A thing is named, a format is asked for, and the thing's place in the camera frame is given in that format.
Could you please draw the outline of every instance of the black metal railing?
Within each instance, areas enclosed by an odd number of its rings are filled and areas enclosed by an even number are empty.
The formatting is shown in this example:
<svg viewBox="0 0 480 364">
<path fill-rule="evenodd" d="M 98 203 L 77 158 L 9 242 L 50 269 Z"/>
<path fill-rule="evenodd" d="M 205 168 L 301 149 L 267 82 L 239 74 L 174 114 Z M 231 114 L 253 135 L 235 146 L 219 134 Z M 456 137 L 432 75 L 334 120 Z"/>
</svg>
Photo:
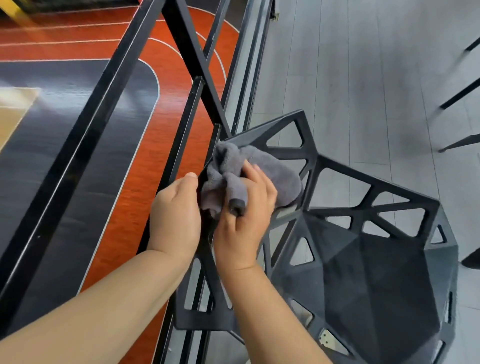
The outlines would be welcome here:
<svg viewBox="0 0 480 364">
<path fill-rule="evenodd" d="M 221 0 L 213 21 L 210 34 L 202 49 L 198 41 L 192 18 L 185 0 L 144 0 L 135 13 L 122 40 L 108 62 L 102 76 L 61 151 L 42 182 L 32 204 L 17 228 L 9 246 L 0 259 L 0 335 L 4 335 L 10 321 L 17 311 L 25 292 L 45 254 L 45 251 L 57 229 L 59 222 L 69 205 L 77 185 L 92 157 L 102 133 L 119 101 L 121 94 L 133 72 L 140 54 L 153 30 L 156 20 L 162 13 L 167 26 L 175 40 L 180 54 L 193 79 L 186 106 L 181 117 L 173 145 L 163 172 L 158 190 L 170 185 L 176 178 L 180 162 L 188 140 L 193 119 L 200 99 L 214 125 L 205 162 L 213 152 L 218 140 L 232 136 L 224 108 L 231 91 L 232 80 L 237 70 L 238 57 L 245 40 L 245 31 L 252 12 L 253 3 L 249 0 L 239 34 L 233 60 L 228 72 L 225 89 L 221 100 L 217 95 L 212 76 L 208 70 L 221 26 L 224 22 L 230 0 Z M 272 0 L 262 0 L 261 9 L 270 13 Z M 247 110 L 252 109 L 254 90 L 258 80 L 259 63 L 263 54 L 265 36 L 268 29 L 267 19 L 260 34 L 261 20 L 257 21 L 253 42 L 261 39 L 260 51 L 257 53 L 252 93 Z M 248 63 L 254 63 L 252 46 Z M 245 72 L 248 78 L 250 68 Z M 149 238 L 147 222 L 138 252 L 145 250 Z M 200 274 L 193 309 L 198 308 L 204 288 L 204 277 Z M 154 363 L 163 363 L 173 327 L 175 295 L 168 303 L 162 330 L 160 333 Z M 209 334 L 203 333 L 197 363 L 205 359 Z M 182 352 L 182 363 L 188 360 L 192 347 L 192 333 L 187 332 Z"/>
</svg>

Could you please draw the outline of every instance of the right hand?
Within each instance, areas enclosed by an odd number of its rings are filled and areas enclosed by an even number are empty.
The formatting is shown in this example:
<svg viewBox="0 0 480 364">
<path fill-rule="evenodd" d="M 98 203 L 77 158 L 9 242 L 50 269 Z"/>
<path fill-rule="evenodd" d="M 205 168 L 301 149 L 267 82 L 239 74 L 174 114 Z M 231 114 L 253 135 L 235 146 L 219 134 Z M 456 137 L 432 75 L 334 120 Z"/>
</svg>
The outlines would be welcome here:
<svg viewBox="0 0 480 364">
<path fill-rule="evenodd" d="M 247 176 L 242 178 L 248 192 L 246 213 L 237 218 L 225 206 L 215 230 L 213 243 L 220 274 L 257 265 L 258 247 L 275 209 L 277 191 L 272 181 L 248 161 L 243 172 Z"/>
</svg>

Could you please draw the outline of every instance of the person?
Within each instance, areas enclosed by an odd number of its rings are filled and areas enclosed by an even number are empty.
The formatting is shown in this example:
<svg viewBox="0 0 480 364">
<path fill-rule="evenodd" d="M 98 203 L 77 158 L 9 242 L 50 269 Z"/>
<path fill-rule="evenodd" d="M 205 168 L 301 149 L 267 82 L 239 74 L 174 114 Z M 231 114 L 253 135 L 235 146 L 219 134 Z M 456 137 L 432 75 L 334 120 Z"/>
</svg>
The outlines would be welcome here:
<svg viewBox="0 0 480 364">
<path fill-rule="evenodd" d="M 276 189 L 245 162 L 248 206 L 224 208 L 214 234 L 216 265 L 232 301 L 250 360 L 330 363 L 257 264 L 275 208 Z M 0 341 L 9 364 L 118 363 L 187 272 L 200 239 L 198 179 L 188 173 L 156 196 L 145 252 L 44 317 Z"/>
</svg>

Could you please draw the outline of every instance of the dark gray court surface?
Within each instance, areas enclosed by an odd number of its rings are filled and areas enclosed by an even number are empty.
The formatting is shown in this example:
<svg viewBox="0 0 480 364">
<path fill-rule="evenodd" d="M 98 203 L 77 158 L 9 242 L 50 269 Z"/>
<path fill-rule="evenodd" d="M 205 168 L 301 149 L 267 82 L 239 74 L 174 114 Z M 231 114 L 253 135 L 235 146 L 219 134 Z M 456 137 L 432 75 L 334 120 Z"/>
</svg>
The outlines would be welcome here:
<svg viewBox="0 0 480 364">
<path fill-rule="evenodd" d="M 0 62 L 0 86 L 41 88 L 0 153 L 0 256 L 106 64 Z M 156 76 L 139 61 L 9 332 L 77 294 L 158 94 Z"/>
</svg>

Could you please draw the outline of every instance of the folded cloth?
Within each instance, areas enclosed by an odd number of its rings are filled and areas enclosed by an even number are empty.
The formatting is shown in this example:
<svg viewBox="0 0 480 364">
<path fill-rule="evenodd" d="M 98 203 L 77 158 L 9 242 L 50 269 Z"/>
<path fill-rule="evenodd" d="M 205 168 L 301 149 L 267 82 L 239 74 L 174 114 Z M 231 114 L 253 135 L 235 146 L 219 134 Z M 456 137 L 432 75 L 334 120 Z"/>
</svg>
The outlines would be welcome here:
<svg viewBox="0 0 480 364">
<path fill-rule="evenodd" d="M 224 199 L 235 216 L 243 216 L 248 203 L 245 184 L 241 181 L 245 160 L 256 164 L 272 181 L 278 191 L 276 207 L 293 205 L 302 195 L 300 176 L 274 156 L 254 146 L 238 148 L 228 142 L 218 143 L 212 161 L 207 166 L 208 180 L 201 192 L 200 207 L 210 210 L 213 218 L 219 219 Z"/>
</svg>

